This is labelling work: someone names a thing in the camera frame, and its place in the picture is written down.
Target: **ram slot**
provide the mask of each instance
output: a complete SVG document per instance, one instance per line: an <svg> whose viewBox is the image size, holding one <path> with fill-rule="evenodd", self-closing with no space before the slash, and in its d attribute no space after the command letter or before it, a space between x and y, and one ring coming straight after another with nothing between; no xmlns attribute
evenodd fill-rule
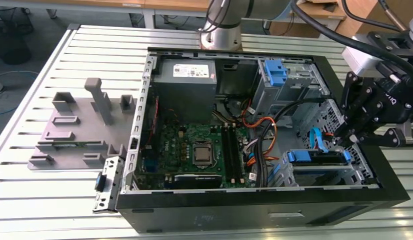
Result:
<svg viewBox="0 0 413 240"><path fill-rule="evenodd" d="M233 175L236 181L241 184L245 182L241 176L241 161L240 161L240 151L238 151L238 141L236 136L236 128L230 127L229 130L229 141L230 141L230 152L232 152L232 165L233 165Z"/></svg>
<svg viewBox="0 0 413 240"><path fill-rule="evenodd" d="M225 179L226 182L234 183L234 167L232 161L232 142L229 138L228 127L221 127L221 137L222 137L222 153L224 153L224 163L225 163Z"/></svg>

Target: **gray 3d printed holder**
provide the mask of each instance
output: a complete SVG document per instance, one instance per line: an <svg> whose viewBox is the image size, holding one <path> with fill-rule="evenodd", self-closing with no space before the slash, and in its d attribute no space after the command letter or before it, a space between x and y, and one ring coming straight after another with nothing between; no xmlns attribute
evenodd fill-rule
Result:
<svg viewBox="0 0 413 240"><path fill-rule="evenodd" d="M85 89L93 98L57 92L31 170L101 169L107 158L127 157L136 100L132 95L109 99L100 78L88 78Z"/></svg>

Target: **slotted aluminum surface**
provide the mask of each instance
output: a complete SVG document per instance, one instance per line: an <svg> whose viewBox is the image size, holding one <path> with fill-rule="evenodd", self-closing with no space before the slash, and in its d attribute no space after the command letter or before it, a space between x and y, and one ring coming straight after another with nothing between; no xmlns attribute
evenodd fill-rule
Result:
<svg viewBox="0 0 413 240"><path fill-rule="evenodd" d="M0 138L3 239L406 239L413 240L413 148L384 149L412 200L336 225L196 233L137 234L120 214L92 214L95 171L31 172L28 159L52 113L56 92L88 97L87 77L103 79L111 98L139 93L147 47L198 48L193 31L81 26L68 30ZM342 45L322 39L244 34L244 50L326 56L340 79Z"/></svg>

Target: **expansion card bracket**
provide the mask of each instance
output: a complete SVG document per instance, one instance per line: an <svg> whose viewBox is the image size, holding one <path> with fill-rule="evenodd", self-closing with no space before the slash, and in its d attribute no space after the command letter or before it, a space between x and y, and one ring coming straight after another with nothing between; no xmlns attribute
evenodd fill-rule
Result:
<svg viewBox="0 0 413 240"><path fill-rule="evenodd" d="M111 157L105 160L104 169L99 174L95 189L97 195L95 198L93 213L116 213L117 194L121 183L124 160L119 157Z"/></svg>

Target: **power supply label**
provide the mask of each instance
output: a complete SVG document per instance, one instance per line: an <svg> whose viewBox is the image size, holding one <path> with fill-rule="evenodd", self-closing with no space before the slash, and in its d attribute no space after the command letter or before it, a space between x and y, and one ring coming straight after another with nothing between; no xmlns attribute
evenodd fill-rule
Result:
<svg viewBox="0 0 413 240"><path fill-rule="evenodd" d="M173 76L178 78L208 78L209 66L200 64L176 64Z"/></svg>

